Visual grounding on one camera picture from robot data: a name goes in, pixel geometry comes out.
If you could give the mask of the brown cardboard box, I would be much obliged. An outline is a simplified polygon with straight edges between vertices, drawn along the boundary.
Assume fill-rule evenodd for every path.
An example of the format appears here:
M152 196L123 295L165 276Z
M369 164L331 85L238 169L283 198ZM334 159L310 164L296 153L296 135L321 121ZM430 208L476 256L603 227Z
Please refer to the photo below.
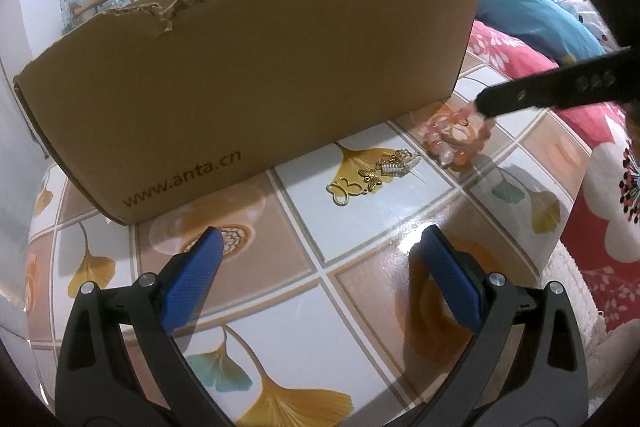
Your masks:
M152 0L14 79L78 191L133 225L448 98L478 0Z

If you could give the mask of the white fluffy rug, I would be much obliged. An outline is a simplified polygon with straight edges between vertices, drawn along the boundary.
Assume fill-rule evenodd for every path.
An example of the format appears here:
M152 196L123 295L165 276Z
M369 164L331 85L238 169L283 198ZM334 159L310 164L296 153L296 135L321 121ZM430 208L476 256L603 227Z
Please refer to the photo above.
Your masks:
M559 241L540 273L542 286L557 281L564 287L572 305L588 361L603 360L606 338L604 317L597 308L574 258Z

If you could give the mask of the blue plush pillow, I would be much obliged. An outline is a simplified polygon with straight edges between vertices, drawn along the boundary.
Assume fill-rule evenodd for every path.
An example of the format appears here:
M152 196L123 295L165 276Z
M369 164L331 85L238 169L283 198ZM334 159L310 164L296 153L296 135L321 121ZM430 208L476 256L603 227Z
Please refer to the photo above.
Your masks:
M604 53L597 38L551 0L478 0L475 18L560 64Z

